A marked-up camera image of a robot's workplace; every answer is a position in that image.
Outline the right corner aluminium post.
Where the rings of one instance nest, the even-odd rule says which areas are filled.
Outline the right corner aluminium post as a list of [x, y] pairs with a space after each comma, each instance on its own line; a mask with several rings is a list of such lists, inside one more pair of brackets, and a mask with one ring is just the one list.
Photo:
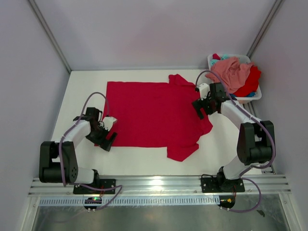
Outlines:
[[269, 10], [269, 12], [267, 13], [255, 39], [253, 40], [246, 56], [248, 56], [249, 58], [252, 58], [253, 54], [256, 52], [259, 44], [261, 43], [262, 39], [264, 38], [264, 36], [266, 35], [267, 31], [269, 30], [272, 22], [274, 21], [275, 17], [277, 16], [277, 14], [279, 13], [281, 7], [284, 4], [284, 0], [275, 0]]

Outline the crimson red t shirt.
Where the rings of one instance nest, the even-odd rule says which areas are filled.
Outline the crimson red t shirt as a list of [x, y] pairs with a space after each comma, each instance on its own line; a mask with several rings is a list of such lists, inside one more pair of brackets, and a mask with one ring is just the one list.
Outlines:
[[195, 85], [179, 74], [169, 82], [109, 81], [104, 114], [117, 119], [114, 147], [167, 149], [167, 158], [182, 162], [198, 150], [201, 136], [213, 125], [200, 119], [192, 103], [199, 98]]

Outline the aluminium front rail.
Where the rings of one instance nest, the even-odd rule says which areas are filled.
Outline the aluminium front rail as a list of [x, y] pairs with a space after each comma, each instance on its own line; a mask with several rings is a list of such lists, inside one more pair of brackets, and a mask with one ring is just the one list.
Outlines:
[[[245, 191], [237, 194], [257, 194], [257, 184], [262, 194], [291, 193], [285, 175], [248, 175], [243, 181]], [[172, 196], [202, 195], [200, 176], [103, 176], [109, 186], [122, 185], [121, 196]], [[73, 186], [60, 183], [42, 183], [34, 178], [28, 196], [72, 196]]]

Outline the right controller board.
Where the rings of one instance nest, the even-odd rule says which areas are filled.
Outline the right controller board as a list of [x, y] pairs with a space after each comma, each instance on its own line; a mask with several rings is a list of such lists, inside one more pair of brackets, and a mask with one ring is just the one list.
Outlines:
[[235, 199], [229, 196], [220, 196], [219, 197], [219, 208], [220, 209], [231, 209], [235, 205]]

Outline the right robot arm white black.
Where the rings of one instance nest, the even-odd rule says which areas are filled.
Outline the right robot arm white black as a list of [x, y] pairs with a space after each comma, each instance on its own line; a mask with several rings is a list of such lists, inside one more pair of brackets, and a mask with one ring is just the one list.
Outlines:
[[241, 176], [262, 164], [271, 164], [276, 155], [274, 124], [261, 120], [225, 92], [221, 83], [200, 84], [196, 88], [200, 98], [192, 103], [200, 119], [219, 113], [227, 117], [239, 130], [237, 155], [222, 166], [216, 177], [216, 187], [230, 192], [242, 183]]

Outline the left corner aluminium post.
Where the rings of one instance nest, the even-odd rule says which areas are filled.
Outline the left corner aluminium post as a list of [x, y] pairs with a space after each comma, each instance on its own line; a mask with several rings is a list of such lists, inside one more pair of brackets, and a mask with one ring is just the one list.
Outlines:
[[72, 69], [64, 56], [64, 53], [62, 52], [61, 47], [59, 46], [55, 36], [53, 35], [53, 32], [51, 31], [46, 19], [44, 18], [39, 6], [37, 5], [35, 0], [27, 0], [27, 3], [29, 4], [31, 10], [33, 11], [35, 17], [39, 21], [42, 29], [44, 30], [48, 40], [50, 41], [52, 47], [54, 48], [55, 52], [57, 53], [58, 57], [60, 58], [63, 66], [65, 67], [68, 74], [71, 74]]

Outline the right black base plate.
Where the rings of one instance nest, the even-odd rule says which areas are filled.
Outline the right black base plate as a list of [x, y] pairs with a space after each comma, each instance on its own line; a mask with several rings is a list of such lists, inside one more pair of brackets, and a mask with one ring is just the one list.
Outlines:
[[201, 175], [201, 189], [203, 193], [243, 193], [244, 183], [241, 179], [227, 180], [224, 176]]

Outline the left controller board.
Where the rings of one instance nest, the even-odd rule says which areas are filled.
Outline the left controller board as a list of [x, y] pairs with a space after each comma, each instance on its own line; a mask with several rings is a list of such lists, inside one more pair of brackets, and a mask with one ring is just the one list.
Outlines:
[[102, 205], [102, 199], [100, 197], [88, 197], [85, 199], [83, 205], [86, 210], [95, 211]]

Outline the corner aluminium post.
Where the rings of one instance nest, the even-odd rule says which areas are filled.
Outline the corner aluminium post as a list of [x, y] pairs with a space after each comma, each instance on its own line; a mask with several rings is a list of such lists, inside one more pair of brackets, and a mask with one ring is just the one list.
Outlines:
[[248, 56], [249, 58], [252, 58], [253, 54], [256, 52], [259, 44], [261, 43], [262, 39], [264, 38], [264, 36], [266, 35], [267, 31], [269, 30], [272, 22], [274, 21], [275, 17], [277, 16], [277, 14], [279, 13], [281, 7], [284, 4], [284, 0], [275, 0], [269, 10], [269, 12], [267, 13], [255, 39], [253, 40], [246, 56]]
[[31, 10], [33, 11], [35, 17], [39, 21], [42, 29], [44, 30], [48, 40], [50, 41], [52, 47], [54, 48], [55, 52], [57, 53], [58, 57], [60, 58], [63, 66], [65, 67], [68, 74], [71, 74], [72, 69], [64, 56], [64, 53], [62, 52], [61, 47], [59, 46], [55, 36], [53, 35], [53, 32], [51, 31], [46, 19], [44, 18], [39, 6], [37, 5], [35, 0], [27, 0], [27, 3], [29, 4]]

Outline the aluminium side rail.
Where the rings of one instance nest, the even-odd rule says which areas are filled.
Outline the aluminium side rail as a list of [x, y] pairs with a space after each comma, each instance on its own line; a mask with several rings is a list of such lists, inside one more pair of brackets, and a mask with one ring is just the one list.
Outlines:
[[[252, 102], [248, 102], [248, 103], [243, 104], [243, 107], [249, 113], [251, 113], [253, 116], [257, 117], [257, 113], [256, 113], [256, 110], [255, 110]], [[269, 167], [261, 169], [261, 173], [262, 174], [273, 174], [273, 175], [276, 174], [273, 165], [270, 165]]]

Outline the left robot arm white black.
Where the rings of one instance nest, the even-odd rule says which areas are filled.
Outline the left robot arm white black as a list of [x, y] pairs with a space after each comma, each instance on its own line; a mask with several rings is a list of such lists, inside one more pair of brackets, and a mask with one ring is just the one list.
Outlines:
[[100, 190], [98, 171], [77, 164], [76, 148], [84, 139], [105, 151], [110, 151], [117, 136], [111, 128], [117, 122], [112, 116], [100, 120], [101, 111], [88, 107], [85, 114], [73, 119], [72, 126], [55, 141], [44, 141], [40, 146], [39, 180], [42, 183], [82, 184], [90, 193]]

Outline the salmon pink t shirt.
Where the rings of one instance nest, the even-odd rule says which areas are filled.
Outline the salmon pink t shirt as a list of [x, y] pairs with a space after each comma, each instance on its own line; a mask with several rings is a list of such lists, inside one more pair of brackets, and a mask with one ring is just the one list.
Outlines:
[[210, 70], [215, 72], [227, 87], [229, 93], [235, 93], [245, 85], [253, 62], [241, 63], [238, 57], [217, 61]]

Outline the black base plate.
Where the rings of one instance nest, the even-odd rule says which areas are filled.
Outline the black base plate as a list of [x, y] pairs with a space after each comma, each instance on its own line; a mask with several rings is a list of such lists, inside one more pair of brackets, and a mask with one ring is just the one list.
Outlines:
[[84, 186], [75, 186], [73, 189], [73, 194], [115, 194], [115, 189], [107, 191], [98, 191], [97, 189], [109, 189], [116, 186], [116, 179], [99, 179], [92, 184], [86, 184]]
[[201, 189], [203, 193], [243, 193], [244, 183], [241, 179], [227, 180], [224, 176], [201, 175]]

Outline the controller board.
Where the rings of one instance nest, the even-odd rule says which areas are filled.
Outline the controller board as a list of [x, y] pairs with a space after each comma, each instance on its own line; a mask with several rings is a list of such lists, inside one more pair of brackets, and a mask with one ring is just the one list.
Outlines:
[[85, 199], [83, 205], [86, 210], [95, 211], [102, 205], [102, 199], [100, 197], [88, 197]]
[[229, 196], [220, 196], [219, 197], [219, 208], [220, 209], [231, 209], [235, 205], [235, 199]]

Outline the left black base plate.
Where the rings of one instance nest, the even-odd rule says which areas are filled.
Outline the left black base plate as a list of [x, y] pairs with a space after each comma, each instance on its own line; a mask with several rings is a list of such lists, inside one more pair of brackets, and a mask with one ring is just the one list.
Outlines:
[[107, 191], [98, 191], [97, 189], [109, 189], [116, 186], [116, 179], [99, 179], [92, 184], [86, 184], [84, 186], [75, 186], [73, 189], [73, 194], [115, 194], [115, 189]]

